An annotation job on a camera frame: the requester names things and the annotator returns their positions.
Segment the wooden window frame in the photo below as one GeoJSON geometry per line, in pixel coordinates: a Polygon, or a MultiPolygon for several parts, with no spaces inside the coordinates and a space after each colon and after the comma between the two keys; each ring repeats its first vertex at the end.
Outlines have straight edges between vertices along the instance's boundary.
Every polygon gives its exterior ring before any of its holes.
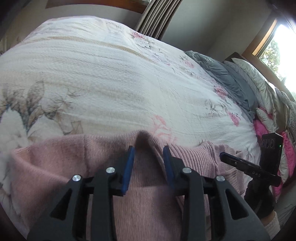
{"type": "Polygon", "coordinates": [[[149,3],[142,0],[48,0],[46,8],[73,4],[105,5],[143,13],[149,3]]]}
{"type": "Polygon", "coordinates": [[[268,43],[272,40],[273,34],[279,24],[279,16],[275,12],[272,12],[256,37],[242,53],[242,56],[248,60],[270,83],[272,83],[280,91],[284,91],[290,100],[295,101],[284,83],[281,82],[276,74],[259,59],[259,54],[265,50],[268,43]]]}

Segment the person's wrist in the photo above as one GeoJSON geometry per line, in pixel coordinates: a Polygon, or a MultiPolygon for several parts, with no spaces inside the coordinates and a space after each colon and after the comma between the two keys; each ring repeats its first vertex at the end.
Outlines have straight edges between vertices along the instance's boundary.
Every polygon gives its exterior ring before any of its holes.
{"type": "Polygon", "coordinates": [[[275,211],[272,210],[272,212],[268,216],[260,219],[264,227],[267,226],[274,219],[275,215],[276,215],[275,211]]]}

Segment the sweater sleeve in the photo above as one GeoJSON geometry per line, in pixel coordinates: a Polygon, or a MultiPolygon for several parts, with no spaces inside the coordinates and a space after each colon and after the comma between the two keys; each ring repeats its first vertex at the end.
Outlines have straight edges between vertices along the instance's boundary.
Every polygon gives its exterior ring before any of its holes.
{"type": "Polygon", "coordinates": [[[268,232],[270,239],[273,239],[274,236],[276,236],[276,234],[280,231],[279,220],[276,213],[273,220],[267,226],[265,226],[265,229],[268,232]]]}

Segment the person's hand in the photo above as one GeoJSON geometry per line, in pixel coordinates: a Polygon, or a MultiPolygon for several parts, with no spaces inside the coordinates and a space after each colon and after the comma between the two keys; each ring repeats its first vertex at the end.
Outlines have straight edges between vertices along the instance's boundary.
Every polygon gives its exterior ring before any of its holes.
{"type": "Polygon", "coordinates": [[[244,199],[259,219],[269,217],[274,212],[275,198],[269,186],[262,185],[258,180],[249,182],[244,199]]]}

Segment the sky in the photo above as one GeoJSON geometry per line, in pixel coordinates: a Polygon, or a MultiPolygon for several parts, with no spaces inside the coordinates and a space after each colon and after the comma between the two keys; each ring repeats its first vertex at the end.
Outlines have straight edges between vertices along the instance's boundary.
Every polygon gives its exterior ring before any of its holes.
{"type": "Polygon", "coordinates": [[[279,73],[287,77],[285,86],[289,91],[296,92],[296,34],[280,25],[274,35],[280,51],[279,73]]]}

